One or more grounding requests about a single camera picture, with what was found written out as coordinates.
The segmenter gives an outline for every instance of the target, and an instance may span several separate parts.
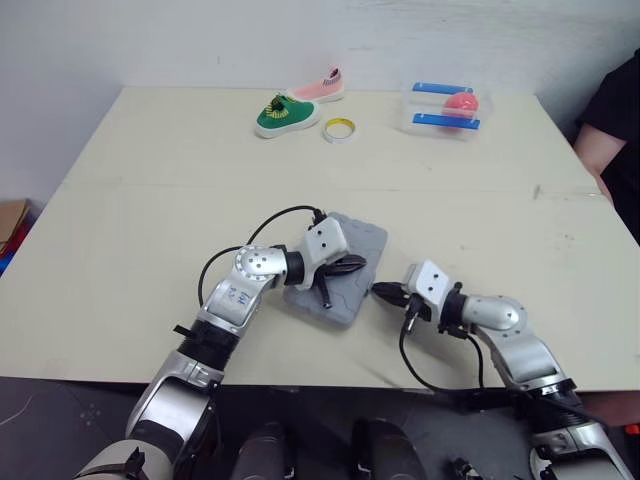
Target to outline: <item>shoe sole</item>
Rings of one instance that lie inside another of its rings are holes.
[[[313,113],[303,121],[292,123],[291,125],[280,128],[264,128],[256,123],[256,134],[262,138],[274,138],[287,132],[292,132],[294,130],[304,130],[305,128],[309,128],[315,125],[318,120],[320,120],[320,107],[315,102],[313,103]]]
[[[338,100],[342,100],[344,98],[344,88],[342,90],[338,90],[335,93],[330,93],[329,95],[325,95],[324,97],[313,98],[311,100],[305,100],[303,98],[298,98],[290,90],[286,91],[286,95],[288,97],[293,97],[296,100],[301,101],[301,102],[329,103],[329,102],[336,102]]]

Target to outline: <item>shoe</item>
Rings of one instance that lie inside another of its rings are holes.
[[[287,95],[304,101],[320,103],[335,102],[344,97],[344,81],[338,67],[329,70],[329,75],[316,83],[287,90]]]
[[[301,102],[278,94],[260,113],[256,133],[273,138],[291,130],[310,127],[320,119],[320,107],[315,102]]]

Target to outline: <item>gray floor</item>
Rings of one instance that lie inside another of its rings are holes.
[[[0,377],[0,480],[73,478],[100,449],[122,437],[142,388]],[[280,420],[296,425],[303,437],[305,431],[322,434],[302,438],[300,472],[305,480],[341,480],[345,472],[323,458],[330,450],[326,439],[346,443],[360,417],[385,418],[401,426],[430,480],[450,478],[444,466],[458,456],[486,478],[531,478],[526,429],[509,411],[463,415],[426,395],[331,388],[289,392],[224,386],[218,405],[224,453],[199,468],[197,479],[226,479],[244,438],[264,422]]]

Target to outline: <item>gray foam pad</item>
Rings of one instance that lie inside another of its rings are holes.
[[[365,295],[373,285],[378,263],[387,243],[387,231],[340,213],[331,212],[329,216],[340,222],[349,244],[349,252],[366,258],[367,265],[348,275],[327,278],[327,289],[333,304],[331,308],[323,308],[317,287],[304,291],[287,287],[283,296],[287,303],[304,312],[347,328],[353,323]]]

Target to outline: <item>pink ball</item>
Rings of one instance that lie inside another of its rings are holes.
[[[473,93],[460,92],[451,95],[444,103],[442,113],[450,117],[473,118],[476,110],[478,110],[478,99]]]

